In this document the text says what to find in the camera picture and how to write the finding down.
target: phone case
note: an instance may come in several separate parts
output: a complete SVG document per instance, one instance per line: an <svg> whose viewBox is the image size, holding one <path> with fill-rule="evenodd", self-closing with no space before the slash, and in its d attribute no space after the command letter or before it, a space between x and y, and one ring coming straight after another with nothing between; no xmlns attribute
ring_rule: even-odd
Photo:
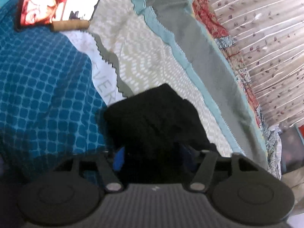
<svg viewBox="0 0 304 228"><path fill-rule="evenodd" d="M64 9L65 9L65 6L66 6L66 1L65 1L65 4L63 5L64 7L63 7L63 10L62 10L61 17L63 16L63 12L64 12ZM28 27L33 27L33 26L39 26L39 25L41 25L41 24L39 24L39 23L37 23L37 24L35 23L35 24L33 24L33 25L26 25L26 26L21 25L21 16L22 16L23 2L24 2L24 0L19 0L19 1L18 1L18 4L17 4L17 12L16 12L16 17L15 17L15 25L14 25L14 28L15 28L16 31L21 31L23 28L28 28ZM92 15L91 15L91 18L89 19L89 21L92 20L92 18L93 18L93 16L94 16L94 13L95 13L95 11L96 11L96 8L97 8L99 2L100 2L100 0L98 0L97 3L95 4L95 6L94 6L94 11L92 12ZM75 19L75 18L77 18L77 17L78 17L78 11L75 12L75 13L74 13L73 11L71 11L71 14L70 14L70 16L69 16L69 19Z"/></svg>

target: black cloth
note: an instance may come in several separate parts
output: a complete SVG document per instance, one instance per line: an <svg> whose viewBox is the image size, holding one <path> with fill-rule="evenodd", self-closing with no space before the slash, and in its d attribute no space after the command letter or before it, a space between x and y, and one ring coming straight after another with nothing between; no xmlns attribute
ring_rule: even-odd
<svg viewBox="0 0 304 228"><path fill-rule="evenodd" d="M169 178L176 179L173 175L183 171L181 145L217 152L215 144L207 138L195 107L168 84L109 106L104 118L115 149L125 147L122 172L129 168L132 172L128 177L136 173L140 176L133 182L154 183L157 179L168 183Z"/></svg>

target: smartphone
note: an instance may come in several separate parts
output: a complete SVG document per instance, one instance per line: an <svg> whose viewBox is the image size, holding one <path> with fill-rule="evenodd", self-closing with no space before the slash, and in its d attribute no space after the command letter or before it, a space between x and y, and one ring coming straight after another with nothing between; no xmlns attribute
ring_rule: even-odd
<svg viewBox="0 0 304 228"><path fill-rule="evenodd" d="M19 0L15 28L53 21L91 20L100 0Z"/></svg>

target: bed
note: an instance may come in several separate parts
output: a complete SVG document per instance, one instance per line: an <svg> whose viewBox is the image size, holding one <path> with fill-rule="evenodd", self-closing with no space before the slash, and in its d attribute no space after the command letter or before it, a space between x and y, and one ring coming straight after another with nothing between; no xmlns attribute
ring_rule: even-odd
<svg viewBox="0 0 304 228"><path fill-rule="evenodd" d="M222 156L245 154L280 178L277 129L207 0L101 0L87 32L64 33L15 32L16 2L0 0L0 154L27 179L108 150L106 107L162 83L195 106Z"/></svg>

